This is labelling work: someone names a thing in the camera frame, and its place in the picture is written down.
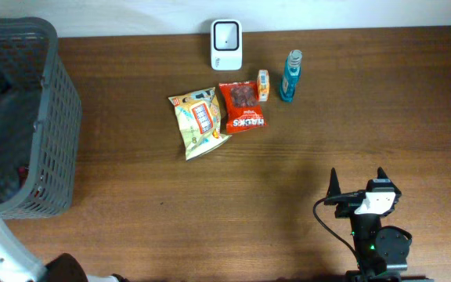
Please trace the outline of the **red candy bag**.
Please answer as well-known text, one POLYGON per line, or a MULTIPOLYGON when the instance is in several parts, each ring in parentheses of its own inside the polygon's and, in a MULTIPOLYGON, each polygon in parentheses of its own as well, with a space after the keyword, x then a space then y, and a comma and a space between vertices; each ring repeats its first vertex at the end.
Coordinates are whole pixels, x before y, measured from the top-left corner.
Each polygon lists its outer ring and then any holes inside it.
POLYGON ((255 81, 220 83, 222 96, 228 114, 226 131, 228 134, 244 132, 267 125, 258 102, 255 81))

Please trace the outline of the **blue mouthwash bottle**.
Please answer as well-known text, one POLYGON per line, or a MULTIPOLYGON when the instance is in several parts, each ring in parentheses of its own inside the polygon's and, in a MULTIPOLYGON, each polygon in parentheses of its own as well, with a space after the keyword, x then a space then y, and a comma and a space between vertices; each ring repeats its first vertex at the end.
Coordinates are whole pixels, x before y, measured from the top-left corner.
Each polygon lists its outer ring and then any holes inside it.
POLYGON ((292 102, 298 81, 301 76, 302 51, 292 50, 287 56, 282 81, 280 83, 280 96, 284 102, 292 102))

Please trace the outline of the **small orange box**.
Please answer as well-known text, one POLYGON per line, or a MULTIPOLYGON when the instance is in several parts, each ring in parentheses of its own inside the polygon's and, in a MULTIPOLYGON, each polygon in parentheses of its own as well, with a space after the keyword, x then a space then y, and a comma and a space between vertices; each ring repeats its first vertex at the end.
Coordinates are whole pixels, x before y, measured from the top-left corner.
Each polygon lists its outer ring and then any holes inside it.
POLYGON ((266 102, 269 99, 270 80, 267 70, 259 70, 257 77, 258 101, 266 102))

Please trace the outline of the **yellow snack bag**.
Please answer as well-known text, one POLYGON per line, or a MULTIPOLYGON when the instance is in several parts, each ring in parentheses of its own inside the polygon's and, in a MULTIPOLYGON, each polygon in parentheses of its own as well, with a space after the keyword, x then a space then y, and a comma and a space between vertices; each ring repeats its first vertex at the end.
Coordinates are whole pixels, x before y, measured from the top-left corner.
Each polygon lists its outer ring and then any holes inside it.
POLYGON ((215 87, 170 96, 190 161, 220 147, 231 135, 221 132, 221 111, 215 87))

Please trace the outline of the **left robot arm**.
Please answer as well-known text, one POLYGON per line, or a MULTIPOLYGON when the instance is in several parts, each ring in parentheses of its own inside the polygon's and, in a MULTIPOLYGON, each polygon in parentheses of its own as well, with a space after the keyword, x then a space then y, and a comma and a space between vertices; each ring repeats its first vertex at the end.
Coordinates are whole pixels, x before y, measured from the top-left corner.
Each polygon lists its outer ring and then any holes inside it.
POLYGON ((68 253, 44 263, 25 248, 0 217, 0 282, 13 281, 128 282, 128 279, 119 274, 104 277, 88 275, 68 253))

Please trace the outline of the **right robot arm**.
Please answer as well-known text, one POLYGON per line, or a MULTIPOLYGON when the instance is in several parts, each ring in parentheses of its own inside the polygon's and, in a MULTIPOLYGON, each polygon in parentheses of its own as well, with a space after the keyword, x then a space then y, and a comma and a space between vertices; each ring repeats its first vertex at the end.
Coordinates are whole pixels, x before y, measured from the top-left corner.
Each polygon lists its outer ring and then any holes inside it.
POLYGON ((364 190, 343 193, 334 168, 330 171, 327 194, 312 208, 316 221, 332 236, 343 243, 352 253, 357 270, 349 270, 345 281, 428 281, 427 277, 404 277, 407 257, 413 242, 408 231, 397 226, 384 226, 381 220, 395 210, 402 196, 401 190, 388 178, 383 168, 377 169, 377 177, 367 182, 364 190), (317 215, 320 204, 334 206, 334 217, 349 219, 350 244, 317 215))

